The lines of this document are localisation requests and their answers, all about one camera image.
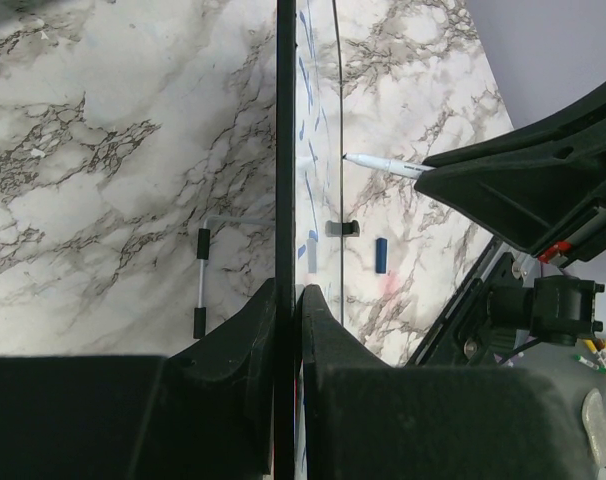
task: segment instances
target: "gray wall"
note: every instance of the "gray wall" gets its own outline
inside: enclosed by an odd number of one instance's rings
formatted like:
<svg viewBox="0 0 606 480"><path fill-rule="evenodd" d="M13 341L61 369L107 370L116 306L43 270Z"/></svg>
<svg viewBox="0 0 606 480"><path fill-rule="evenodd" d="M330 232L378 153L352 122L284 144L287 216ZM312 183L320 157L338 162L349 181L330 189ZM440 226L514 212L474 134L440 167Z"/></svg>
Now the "gray wall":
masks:
<svg viewBox="0 0 606 480"><path fill-rule="evenodd" d="M515 128L606 80L606 0L467 0Z"/></svg>

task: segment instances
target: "cable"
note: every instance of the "cable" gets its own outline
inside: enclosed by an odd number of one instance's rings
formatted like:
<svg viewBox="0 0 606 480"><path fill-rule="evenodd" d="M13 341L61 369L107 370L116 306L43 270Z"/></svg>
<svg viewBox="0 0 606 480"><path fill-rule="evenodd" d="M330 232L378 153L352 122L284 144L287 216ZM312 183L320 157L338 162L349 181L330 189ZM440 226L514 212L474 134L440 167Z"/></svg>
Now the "cable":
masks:
<svg viewBox="0 0 606 480"><path fill-rule="evenodd" d="M516 357L519 353L522 353L525 350L529 350L530 348L535 347L539 343L542 343L542 342L543 342L543 340L541 340L540 338L535 338L534 340L525 342L520 347L517 347L514 350L512 350L507 356L503 357L503 359L501 359L501 361L499 362L499 365L503 365L503 364L507 363L509 360Z"/></svg>

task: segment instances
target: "blue marker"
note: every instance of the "blue marker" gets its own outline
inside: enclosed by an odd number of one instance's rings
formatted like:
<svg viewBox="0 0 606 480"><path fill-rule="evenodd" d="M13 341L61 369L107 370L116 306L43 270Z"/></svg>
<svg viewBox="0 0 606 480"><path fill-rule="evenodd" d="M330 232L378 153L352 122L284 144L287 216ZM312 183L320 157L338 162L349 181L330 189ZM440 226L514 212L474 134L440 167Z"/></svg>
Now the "blue marker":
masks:
<svg viewBox="0 0 606 480"><path fill-rule="evenodd" d="M387 273L387 238L376 239L376 273Z"/></svg>

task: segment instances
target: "black plastic frame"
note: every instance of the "black plastic frame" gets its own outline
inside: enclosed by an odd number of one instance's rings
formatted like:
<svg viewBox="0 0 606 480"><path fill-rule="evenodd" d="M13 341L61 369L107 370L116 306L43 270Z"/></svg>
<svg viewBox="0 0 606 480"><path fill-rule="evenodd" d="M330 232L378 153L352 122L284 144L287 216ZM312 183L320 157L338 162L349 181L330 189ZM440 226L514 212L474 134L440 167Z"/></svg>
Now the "black plastic frame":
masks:
<svg viewBox="0 0 606 480"><path fill-rule="evenodd" d="M296 0L276 8L274 478L294 478L294 155Z"/></svg>
<svg viewBox="0 0 606 480"><path fill-rule="evenodd" d="M606 82L535 124L423 163L437 168L417 192L517 250L539 257L567 242L555 258L567 267L606 249Z"/></svg>
<svg viewBox="0 0 606 480"><path fill-rule="evenodd" d="M476 260L463 282L459 285L459 288L450 297L443 310L441 310L441 313L428 330L421 344L405 364L406 367L424 364L434 351L435 346L443 340L447 330L446 327L452 321L455 307L475 291L479 278L487 270L501 245L503 245L503 242L498 237L492 237L488 242L483 253Z"/></svg>

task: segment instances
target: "marble pattern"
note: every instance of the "marble pattern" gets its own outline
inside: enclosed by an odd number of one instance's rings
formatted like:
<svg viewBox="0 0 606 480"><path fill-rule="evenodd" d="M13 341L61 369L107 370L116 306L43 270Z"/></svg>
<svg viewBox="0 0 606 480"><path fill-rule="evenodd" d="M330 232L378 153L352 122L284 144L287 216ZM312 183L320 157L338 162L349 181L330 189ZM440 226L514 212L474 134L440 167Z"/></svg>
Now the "marble pattern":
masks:
<svg viewBox="0 0 606 480"><path fill-rule="evenodd" d="M420 163L511 129L464 1L358 0L350 11L339 10L346 152ZM345 240L345 325L403 364L490 235L411 180L350 163L344 178L345 220L361 224ZM388 239L386 275L374 273L377 237Z"/></svg>
<svg viewBox="0 0 606 480"><path fill-rule="evenodd" d="M0 1L0 354L193 342L201 221L274 216L273 21L268 1ZM212 235L210 328L274 249Z"/></svg>
<svg viewBox="0 0 606 480"><path fill-rule="evenodd" d="M510 128L462 1L338 9L346 151L421 161ZM0 0L0 354L192 343L196 229L274 217L274 19L273 0ZM319 38L337 93L335 45ZM344 243L346 327L398 364L488 234L407 180L344 174L345 217L362 226ZM210 328L272 275L273 251L270 229L215 228Z"/></svg>

